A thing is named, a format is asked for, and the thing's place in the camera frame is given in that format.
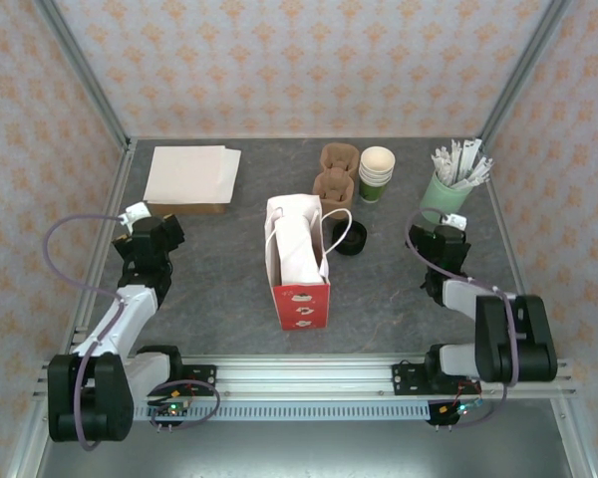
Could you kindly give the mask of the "red white paper bag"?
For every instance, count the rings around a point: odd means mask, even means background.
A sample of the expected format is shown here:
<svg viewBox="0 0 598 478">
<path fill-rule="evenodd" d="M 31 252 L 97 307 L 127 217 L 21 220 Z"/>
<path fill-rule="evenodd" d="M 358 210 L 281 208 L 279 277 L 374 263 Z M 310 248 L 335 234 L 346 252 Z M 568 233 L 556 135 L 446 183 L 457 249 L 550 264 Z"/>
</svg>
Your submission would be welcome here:
<svg viewBox="0 0 598 478">
<path fill-rule="evenodd" d="M 324 279 L 319 285 L 281 284 L 280 260 L 275 237 L 275 222 L 282 216 L 303 215 L 310 225 L 313 250 Z M 317 195 L 289 194 L 268 199 L 264 222 L 264 259 L 273 303 L 284 331 L 323 329 L 327 326 L 330 307 L 328 254 L 335 247 L 324 242 L 323 226 L 331 213 L 323 214 Z"/>
</svg>

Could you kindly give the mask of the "brown cardboard box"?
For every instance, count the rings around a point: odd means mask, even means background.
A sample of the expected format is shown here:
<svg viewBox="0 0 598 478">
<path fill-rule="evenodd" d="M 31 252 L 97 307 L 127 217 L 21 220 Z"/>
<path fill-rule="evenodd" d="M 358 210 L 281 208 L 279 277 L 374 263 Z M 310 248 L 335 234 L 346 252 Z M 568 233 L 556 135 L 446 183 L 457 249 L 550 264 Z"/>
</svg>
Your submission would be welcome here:
<svg viewBox="0 0 598 478">
<path fill-rule="evenodd" d="M 147 207 L 152 215 L 166 216 L 168 214 L 223 214 L 226 212 L 227 205 L 225 203 L 159 204 L 147 202 Z"/>
</svg>

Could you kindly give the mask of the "mint green straw holder cup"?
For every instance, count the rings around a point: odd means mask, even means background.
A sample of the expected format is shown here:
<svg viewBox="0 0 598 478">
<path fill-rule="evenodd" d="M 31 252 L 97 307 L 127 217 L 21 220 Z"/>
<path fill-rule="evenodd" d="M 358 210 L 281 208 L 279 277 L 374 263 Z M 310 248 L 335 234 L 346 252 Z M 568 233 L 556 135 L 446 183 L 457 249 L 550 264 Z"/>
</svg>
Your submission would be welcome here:
<svg viewBox="0 0 598 478">
<path fill-rule="evenodd" d="M 472 188 L 452 189 L 445 186 L 434 173 L 420 203 L 421 209 L 437 209 L 444 214 L 458 213 Z"/>
</svg>

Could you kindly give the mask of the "white paper napkin stack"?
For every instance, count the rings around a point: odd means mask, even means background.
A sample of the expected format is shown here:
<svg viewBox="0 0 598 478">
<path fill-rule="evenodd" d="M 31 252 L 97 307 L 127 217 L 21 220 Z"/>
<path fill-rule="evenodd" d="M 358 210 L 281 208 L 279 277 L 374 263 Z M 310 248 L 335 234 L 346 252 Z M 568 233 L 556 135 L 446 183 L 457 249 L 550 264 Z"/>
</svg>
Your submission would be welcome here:
<svg viewBox="0 0 598 478">
<path fill-rule="evenodd" d="M 144 201 L 157 205 L 228 204 L 241 151 L 225 145 L 157 146 Z"/>
</svg>

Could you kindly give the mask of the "green paper cup stack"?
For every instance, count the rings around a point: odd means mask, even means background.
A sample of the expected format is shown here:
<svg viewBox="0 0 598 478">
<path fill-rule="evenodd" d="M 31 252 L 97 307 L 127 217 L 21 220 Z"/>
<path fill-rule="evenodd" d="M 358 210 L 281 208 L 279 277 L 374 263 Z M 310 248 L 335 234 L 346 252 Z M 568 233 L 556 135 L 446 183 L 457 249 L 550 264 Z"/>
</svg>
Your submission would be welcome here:
<svg viewBox="0 0 598 478">
<path fill-rule="evenodd" d="M 376 203 L 382 197 L 393 176 L 395 155 L 382 146 L 371 146 L 360 156 L 359 193 L 367 203 Z"/>
</svg>

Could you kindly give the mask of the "brown pulp cup carrier stack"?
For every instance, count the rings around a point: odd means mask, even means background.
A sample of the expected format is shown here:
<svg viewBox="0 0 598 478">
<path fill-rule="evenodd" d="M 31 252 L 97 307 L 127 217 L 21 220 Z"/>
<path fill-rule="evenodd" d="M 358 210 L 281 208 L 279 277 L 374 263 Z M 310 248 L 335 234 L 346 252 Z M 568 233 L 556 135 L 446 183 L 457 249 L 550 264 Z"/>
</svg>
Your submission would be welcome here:
<svg viewBox="0 0 598 478">
<path fill-rule="evenodd" d="M 312 193 L 320 198 L 323 214 L 343 218 L 336 209 L 352 207 L 360 163 L 360 152 L 348 143 L 331 142 L 321 151 L 321 172 L 316 176 Z"/>
</svg>

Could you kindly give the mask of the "grey metal sheet panel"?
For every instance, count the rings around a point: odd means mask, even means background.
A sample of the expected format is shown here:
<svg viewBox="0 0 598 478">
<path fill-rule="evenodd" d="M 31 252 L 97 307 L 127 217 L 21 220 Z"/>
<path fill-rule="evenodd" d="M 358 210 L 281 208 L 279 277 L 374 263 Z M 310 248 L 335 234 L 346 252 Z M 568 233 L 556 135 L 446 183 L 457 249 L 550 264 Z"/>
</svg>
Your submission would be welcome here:
<svg viewBox="0 0 598 478">
<path fill-rule="evenodd" d="M 507 412 L 472 429 L 423 422 L 214 422 L 86 452 L 46 445 L 18 478 L 582 478 L 552 416 Z"/>
</svg>

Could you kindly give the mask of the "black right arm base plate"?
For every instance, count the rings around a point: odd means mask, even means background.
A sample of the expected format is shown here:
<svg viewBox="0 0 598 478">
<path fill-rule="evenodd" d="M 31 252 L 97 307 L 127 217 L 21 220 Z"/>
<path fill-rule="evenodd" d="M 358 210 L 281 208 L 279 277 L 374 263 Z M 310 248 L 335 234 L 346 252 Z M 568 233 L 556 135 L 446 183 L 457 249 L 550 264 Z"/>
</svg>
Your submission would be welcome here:
<svg viewBox="0 0 598 478">
<path fill-rule="evenodd" d="M 447 375 L 424 363 L 399 362 L 392 365 L 395 395 L 456 395 L 460 390 L 480 393 L 480 383 L 462 375 Z"/>
</svg>

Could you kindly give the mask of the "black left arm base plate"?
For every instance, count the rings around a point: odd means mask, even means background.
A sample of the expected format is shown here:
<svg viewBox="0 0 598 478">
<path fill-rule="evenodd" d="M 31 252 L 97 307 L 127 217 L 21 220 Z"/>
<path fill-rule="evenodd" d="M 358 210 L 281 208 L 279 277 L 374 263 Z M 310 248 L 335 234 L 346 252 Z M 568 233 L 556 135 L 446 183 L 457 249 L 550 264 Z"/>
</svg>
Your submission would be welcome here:
<svg viewBox="0 0 598 478">
<path fill-rule="evenodd" d="M 211 364 L 185 364 L 182 368 L 182 379 L 203 381 L 210 385 L 216 382 L 217 367 Z M 206 386 L 186 383 L 179 387 L 182 395 L 213 396 L 213 392 Z"/>
</svg>

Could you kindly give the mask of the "aluminium frame post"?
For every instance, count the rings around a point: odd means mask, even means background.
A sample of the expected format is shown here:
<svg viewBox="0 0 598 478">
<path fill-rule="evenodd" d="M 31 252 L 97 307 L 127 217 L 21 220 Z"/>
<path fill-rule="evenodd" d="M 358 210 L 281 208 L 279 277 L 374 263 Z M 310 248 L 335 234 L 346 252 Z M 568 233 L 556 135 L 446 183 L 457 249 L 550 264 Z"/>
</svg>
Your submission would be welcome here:
<svg viewBox="0 0 598 478">
<path fill-rule="evenodd" d="M 571 2 L 572 0 L 549 0 L 545 12 L 512 69 L 504 88 L 479 134 L 483 150 L 487 150 L 492 145 L 497 131 L 513 107 L 517 96 L 532 73 L 543 50 L 547 47 L 554 32 L 559 27 Z"/>
<path fill-rule="evenodd" d="M 71 65 L 115 143 L 122 150 L 126 150 L 130 138 L 56 0 L 33 0 L 33 3 L 55 36 L 64 57 Z"/>
</svg>

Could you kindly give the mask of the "aluminium mounting rail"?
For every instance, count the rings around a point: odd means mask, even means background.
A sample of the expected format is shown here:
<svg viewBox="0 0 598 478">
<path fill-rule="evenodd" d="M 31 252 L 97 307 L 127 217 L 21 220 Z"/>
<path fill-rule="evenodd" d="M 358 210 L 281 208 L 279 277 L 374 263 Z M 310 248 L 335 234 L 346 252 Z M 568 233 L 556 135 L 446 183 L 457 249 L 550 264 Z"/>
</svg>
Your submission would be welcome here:
<svg viewBox="0 0 598 478">
<path fill-rule="evenodd" d="M 307 355 L 307 356 L 192 356 L 184 363 L 217 367 L 215 388 L 227 400 L 382 400 L 394 394 L 392 365 L 400 355 Z M 125 371 L 129 384 L 136 378 L 155 385 L 165 381 L 166 356 L 149 353 L 148 358 L 128 358 Z M 557 378 L 551 382 L 525 382 L 511 388 L 507 398 L 573 398 L 581 386 L 571 376 L 567 360 L 559 362 Z M 397 399 L 445 400 L 445 395 L 396 396 Z"/>
</svg>

